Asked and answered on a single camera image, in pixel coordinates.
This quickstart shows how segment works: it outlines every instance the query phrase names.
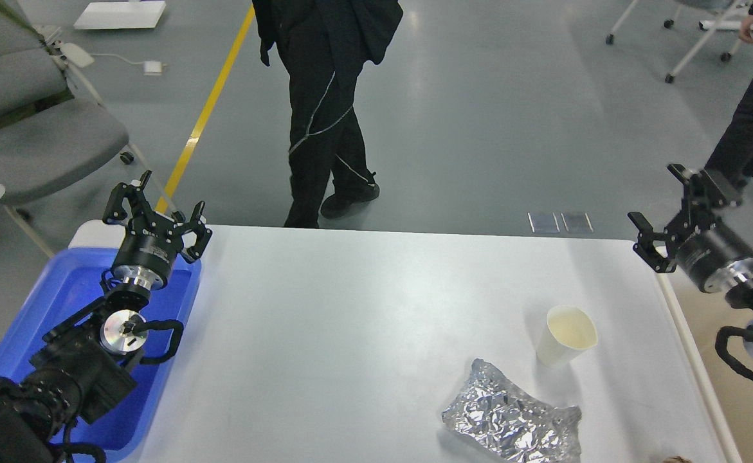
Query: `human hand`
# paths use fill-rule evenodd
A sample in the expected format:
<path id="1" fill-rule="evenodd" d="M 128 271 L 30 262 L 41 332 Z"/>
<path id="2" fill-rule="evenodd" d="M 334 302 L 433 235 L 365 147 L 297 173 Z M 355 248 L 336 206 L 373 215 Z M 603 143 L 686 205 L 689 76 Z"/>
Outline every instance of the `human hand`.
<path id="1" fill-rule="evenodd" d="M 753 26 L 753 15 L 747 15 L 741 20 L 741 26 L 739 26 L 739 38 L 747 44 L 753 44 L 753 37 L 750 36 L 750 34 L 753 34 L 753 29 L 750 29 L 751 26 Z"/>

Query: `concrete floor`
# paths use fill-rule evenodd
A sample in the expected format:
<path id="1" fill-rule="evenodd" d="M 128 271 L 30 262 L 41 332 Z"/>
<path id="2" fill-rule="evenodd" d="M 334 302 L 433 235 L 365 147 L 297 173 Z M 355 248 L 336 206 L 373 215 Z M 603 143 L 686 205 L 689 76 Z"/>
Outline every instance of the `concrete floor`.
<path id="1" fill-rule="evenodd" d="M 106 57 L 85 69 L 163 181 L 250 6 L 174 2 L 153 30 L 83 32 L 71 24 L 88 2 L 19 3 L 32 23 L 61 26 L 63 41 L 91 53 L 167 62 L 161 77 Z M 670 220 L 682 191 L 665 166 L 705 163 L 753 76 L 753 46 L 724 64 L 735 35 L 717 34 L 668 85 L 705 14 L 685 11 L 667 30 L 676 4 L 643 2 L 606 46 L 628 3 L 403 0 L 385 62 L 365 66 L 356 96 L 382 196 L 320 226 L 532 235 L 528 212 L 582 211 L 594 233 L 580 237 L 635 239 L 627 212 Z M 210 223 L 280 226 L 290 204 L 287 76 L 276 53 L 271 68 L 259 62 L 258 46 L 254 24 L 174 196 L 188 213 L 205 200 Z M 34 226 L 64 248 L 117 182 L 140 173 L 112 161 L 30 204 Z M 753 184 L 726 217 L 753 245 Z M 0 211 L 0 337 L 45 263 Z"/>

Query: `paper cup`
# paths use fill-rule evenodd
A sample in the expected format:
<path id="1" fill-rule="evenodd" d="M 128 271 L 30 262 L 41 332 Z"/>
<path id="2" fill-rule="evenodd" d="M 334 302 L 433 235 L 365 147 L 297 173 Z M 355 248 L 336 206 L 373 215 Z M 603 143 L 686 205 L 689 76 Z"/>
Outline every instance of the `paper cup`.
<path id="1" fill-rule="evenodd" d="M 588 314 L 572 305 L 557 305 L 547 311 L 547 325 L 536 348 L 536 356 L 549 367 L 565 365 L 599 342 Z"/>

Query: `sneaker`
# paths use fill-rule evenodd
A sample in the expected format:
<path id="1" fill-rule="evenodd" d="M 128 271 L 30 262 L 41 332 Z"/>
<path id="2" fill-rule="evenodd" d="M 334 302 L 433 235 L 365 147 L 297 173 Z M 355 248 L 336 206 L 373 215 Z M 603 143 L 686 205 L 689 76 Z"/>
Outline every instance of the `sneaker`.
<path id="1" fill-rule="evenodd" d="M 324 200 L 320 208 L 320 214 L 326 219 L 339 219 L 339 217 L 347 214 L 350 206 L 355 203 L 366 203 L 377 199 L 377 197 L 379 197 L 379 185 L 376 183 L 366 184 L 365 187 L 356 193 L 347 191 L 344 194 L 334 193 Z"/>

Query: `crumpled aluminum foil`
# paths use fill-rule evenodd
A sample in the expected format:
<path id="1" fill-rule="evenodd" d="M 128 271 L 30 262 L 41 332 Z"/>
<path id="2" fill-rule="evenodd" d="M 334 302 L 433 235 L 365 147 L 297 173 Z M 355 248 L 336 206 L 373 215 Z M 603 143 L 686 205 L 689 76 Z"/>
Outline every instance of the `crumpled aluminum foil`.
<path id="1" fill-rule="evenodd" d="M 448 428 L 517 463 L 579 463 L 580 419 L 579 407 L 537 401 L 481 358 L 442 412 Z"/>

